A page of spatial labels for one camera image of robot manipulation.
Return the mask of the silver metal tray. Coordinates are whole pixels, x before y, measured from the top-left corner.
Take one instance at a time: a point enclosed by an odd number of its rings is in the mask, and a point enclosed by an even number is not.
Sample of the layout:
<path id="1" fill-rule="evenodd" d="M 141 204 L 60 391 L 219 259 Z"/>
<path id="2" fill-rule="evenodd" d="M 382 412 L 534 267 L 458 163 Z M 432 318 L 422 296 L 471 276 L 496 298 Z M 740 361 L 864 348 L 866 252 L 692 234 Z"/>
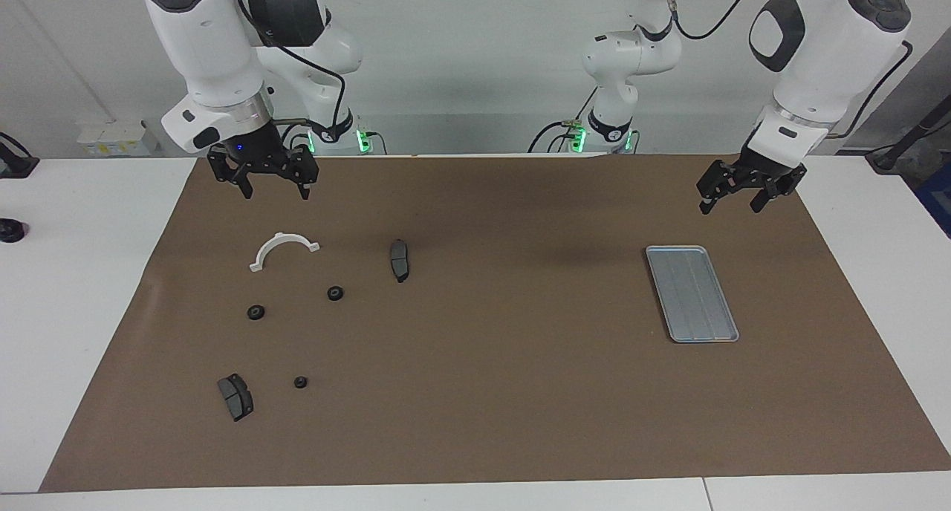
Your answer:
<path id="1" fill-rule="evenodd" d="M 648 246 L 645 254 L 675 344 L 738 341 L 738 328 L 706 248 Z"/>

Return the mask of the black stand leg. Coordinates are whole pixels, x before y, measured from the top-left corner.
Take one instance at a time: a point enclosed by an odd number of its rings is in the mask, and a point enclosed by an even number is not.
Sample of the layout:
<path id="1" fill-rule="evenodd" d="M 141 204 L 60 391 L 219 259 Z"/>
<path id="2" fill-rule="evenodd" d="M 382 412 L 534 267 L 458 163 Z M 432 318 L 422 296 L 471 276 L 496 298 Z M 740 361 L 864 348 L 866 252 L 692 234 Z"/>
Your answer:
<path id="1" fill-rule="evenodd" d="M 916 126 L 913 126 L 897 142 L 866 152 L 866 162 L 877 174 L 897 174 L 895 166 L 904 152 L 907 152 L 911 146 L 922 139 L 943 131 L 947 126 L 951 126 L 951 94 L 943 98 L 936 107 L 932 108 L 920 122 L 917 122 Z"/>

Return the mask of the blue box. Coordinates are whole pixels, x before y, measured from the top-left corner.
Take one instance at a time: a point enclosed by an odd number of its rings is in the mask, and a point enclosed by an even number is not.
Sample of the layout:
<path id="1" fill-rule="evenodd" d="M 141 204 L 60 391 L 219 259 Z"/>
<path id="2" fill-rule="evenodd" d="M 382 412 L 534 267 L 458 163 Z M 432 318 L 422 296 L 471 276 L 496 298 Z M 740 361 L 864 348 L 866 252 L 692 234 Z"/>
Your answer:
<path id="1" fill-rule="evenodd" d="M 913 193 L 951 239 L 951 161 L 915 187 Z"/>

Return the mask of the wide dark grey brake pad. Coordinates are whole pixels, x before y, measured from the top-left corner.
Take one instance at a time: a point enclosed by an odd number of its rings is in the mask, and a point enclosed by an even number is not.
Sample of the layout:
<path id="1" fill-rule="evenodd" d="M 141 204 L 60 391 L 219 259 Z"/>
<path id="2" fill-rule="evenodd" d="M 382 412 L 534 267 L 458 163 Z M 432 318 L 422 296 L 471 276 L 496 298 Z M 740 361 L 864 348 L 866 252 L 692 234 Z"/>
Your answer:
<path id="1" fill-rule="evenodd" d="M 240 422 L 254 411 L 253 396 L 240 375 L 231 374 L 219 379 L 217 387 L 234 422 Z"/>

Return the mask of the brown table mat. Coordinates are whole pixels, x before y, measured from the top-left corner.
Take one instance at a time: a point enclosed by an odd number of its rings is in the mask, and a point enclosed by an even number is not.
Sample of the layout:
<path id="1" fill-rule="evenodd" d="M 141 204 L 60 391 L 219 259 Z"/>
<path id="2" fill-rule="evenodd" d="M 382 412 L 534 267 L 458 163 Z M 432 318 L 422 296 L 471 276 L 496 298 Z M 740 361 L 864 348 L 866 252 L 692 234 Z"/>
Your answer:
<path id="1" fill-rule="evenodd" d="M 337 158 L 306 201 L 197 163 L 41 490 L 951 470 L 799 197 L 703 215 L 710 163 Z M 320 250 L 251 272 L 277 232 Z M 737 342 L 669 338 L 648 246 L 709 251 Z"/>

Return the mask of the white semicircular plastic bracket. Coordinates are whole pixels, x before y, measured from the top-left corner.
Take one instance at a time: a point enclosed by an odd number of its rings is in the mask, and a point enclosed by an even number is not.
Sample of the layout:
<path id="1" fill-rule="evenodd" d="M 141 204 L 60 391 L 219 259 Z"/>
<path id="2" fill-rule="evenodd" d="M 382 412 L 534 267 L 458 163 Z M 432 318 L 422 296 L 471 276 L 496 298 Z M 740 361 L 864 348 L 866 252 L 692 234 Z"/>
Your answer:
<path id="1" fill-rule="evenodd" d="M 310 253 L 315 253 L 322 248 L 318 241 L 309 240 L 300 234 L 277 232 L 259 247 L 255 260 L 248 265 L 249 270 L 251 272 L 262 271 L 266 264 L 266 257 L 268 257 L 275 248 L 284 246 L 285 244 L 300 244 L 300 246 L 305 247 Z"/>

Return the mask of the black clamp mount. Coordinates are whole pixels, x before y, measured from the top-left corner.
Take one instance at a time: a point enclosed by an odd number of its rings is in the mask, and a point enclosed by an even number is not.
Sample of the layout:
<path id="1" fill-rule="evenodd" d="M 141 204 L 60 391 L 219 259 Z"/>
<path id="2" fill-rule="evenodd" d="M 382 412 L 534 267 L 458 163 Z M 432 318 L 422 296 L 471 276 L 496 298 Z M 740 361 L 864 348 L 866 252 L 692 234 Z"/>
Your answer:
<path id="1" fill-rule="evenodd" d="M 0 180 L 26 179 L 36 169 L 40 159 L 31 153 L 17 139 L 0 131 Z"/>

